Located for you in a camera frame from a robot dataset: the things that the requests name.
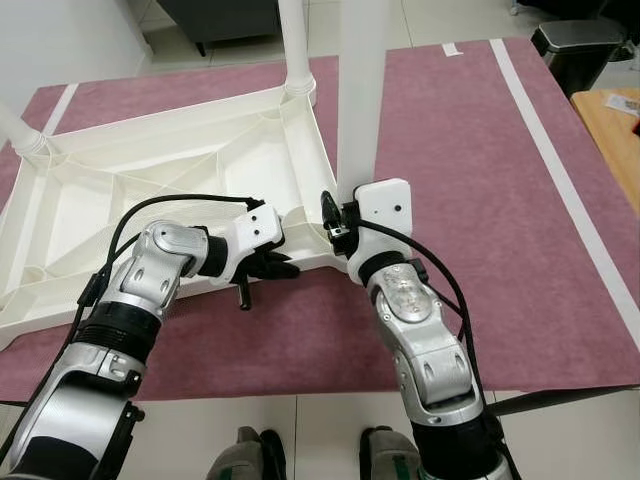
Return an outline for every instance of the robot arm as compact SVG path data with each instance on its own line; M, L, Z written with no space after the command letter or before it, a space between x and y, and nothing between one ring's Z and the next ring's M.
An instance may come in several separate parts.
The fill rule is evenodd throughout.
M359 226L364 220L409 236L409 184L363 185L354 200L340 212L325 194L325 228L336 253L347 256L351 280L367 289L426 478L512 480L496 439L499 426L484 413L468 356L445 326L442 303L423 281L421 264L409 259L404 243Z
M23 416L7 478L116 478L132 429L144 416L129 399L140 387L180 278L200 274L242 287L247 275L273 276L265 265L284 258L269 250L283 241L269 205L237 218L220 237L203 227L148 225ZM277 273L297 272L283 263Z

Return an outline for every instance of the white wall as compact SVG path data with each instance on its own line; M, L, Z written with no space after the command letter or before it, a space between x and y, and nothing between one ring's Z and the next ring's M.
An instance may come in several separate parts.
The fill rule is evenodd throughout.
M135 76L147 52L126 0L0 0L0 98L17 114L41 86Z

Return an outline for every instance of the pink mat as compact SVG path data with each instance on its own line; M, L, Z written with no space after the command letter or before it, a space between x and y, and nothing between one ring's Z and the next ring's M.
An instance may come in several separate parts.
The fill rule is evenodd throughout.
M507 41L527 93L625 282L638 301L638 219L589 134L524 39ZM407 178L415 238L466 292L485 386L540 390L640 383L621 321L508 92L488 42L390 52L377 177ZM312 61L316 115L335 165L337 60ZM281 84L281 64L80 85L58 132ZM61 93L40 89L25 118L40 128ZM17 163L0 157L0 202ZM365 292L330 269L181 300L149 359L139 397L395 389ZM24 400L65 327L0 353L0 398Z

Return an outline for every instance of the white pole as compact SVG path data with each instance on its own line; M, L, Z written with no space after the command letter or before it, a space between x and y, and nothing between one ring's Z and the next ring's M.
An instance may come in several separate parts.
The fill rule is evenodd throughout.
M312 95L312 102L315 103L316 81L309 69L307 29L304 26L302 1L278 1L284 54L287 62L287 80L284 87L290 95Z
M35 153L46 143L44 136L27 125L20 117L0 102L0 133L7 136L16 152Z
M378 150L389 0L343 0L338 91L338 200L371 183Z

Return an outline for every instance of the white tape line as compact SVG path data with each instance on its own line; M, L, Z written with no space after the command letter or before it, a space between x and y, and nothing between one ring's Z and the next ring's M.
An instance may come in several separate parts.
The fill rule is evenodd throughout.
M64 112L67 111L67 107L71 103L71 99L73 98L73 95L74 93L76 93L77 89L78 89L77 83L70 83L64 89L64 91L62 92L62 95L60 96L60 99L58 100L58 103L53 109L53 112L51 112L49 121L47 121L47 124L42 129L42 133L44 135L53 135L53 132L56 131L56 128L60 123L60 120L62 119Z
M564 202L564 206L573 220L573 224L578 230L580 239L591 257L600 278L609 290L609 295L615 303L622 320L624 321L636 346L640 349L640 309L624 283L620 272L611 259L607 247L605 247L598 230L591 221L587 209L585 208L580 195L571 182L569 174L564 168L558 152L556 152L551 139L547 134L540 117L531 103L520 78L516 73L509 53L500 39L491 40L491 48L496 56L502 76L507 82L509 91L520 110L520 115L527 125L531 137L538 147L540 156L549 170L551 179Z
M456 48L455 43L443 43L442 50L444 50L444 54L447 57L454 57L456 55L464 55L462 52L459 52Z

